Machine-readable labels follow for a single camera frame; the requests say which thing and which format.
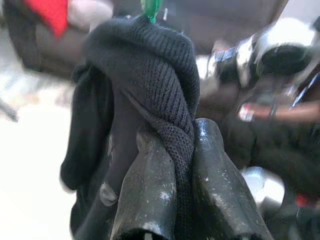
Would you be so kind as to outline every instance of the gray surface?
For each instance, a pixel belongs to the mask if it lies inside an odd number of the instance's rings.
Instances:
[[[16,108],[43,101],[70,107],[74,87],[62,79],[22,67],[8,32],[0,28],[0,98]]]
[[[320,0],[289,0],[280,18],[296,18],[313,23],[320,16]]]

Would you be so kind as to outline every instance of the red fabric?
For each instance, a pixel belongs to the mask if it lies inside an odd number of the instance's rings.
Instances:
[[[24,0],[25,3],[60,37],[68,27],[68,0]]]

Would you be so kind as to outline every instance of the white object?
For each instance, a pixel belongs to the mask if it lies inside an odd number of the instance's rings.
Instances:
[[[68,22],[84,31],[92,31],[113,16],[110,0],[69,0]]]

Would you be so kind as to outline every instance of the green clip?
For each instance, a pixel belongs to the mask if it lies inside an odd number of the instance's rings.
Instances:
[[[150,19],[151,23],[156,23],[156,17],[161,7],[162,0],[141,0],[144,14]]]

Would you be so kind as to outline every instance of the white floor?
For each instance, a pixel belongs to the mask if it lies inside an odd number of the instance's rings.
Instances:
[[[0,119],[0,239],[70,240],[75,195],[59,182],[70,112],[29,105],[19,123]]]
[[[75,195],[63,191],[59,171],[73,88],[62,80],[23,69],[0,29],[0,97],[19,108],[18,123],[0,114],[0,240],[71,240]],[[66,108],[56,101],[64,90]]]

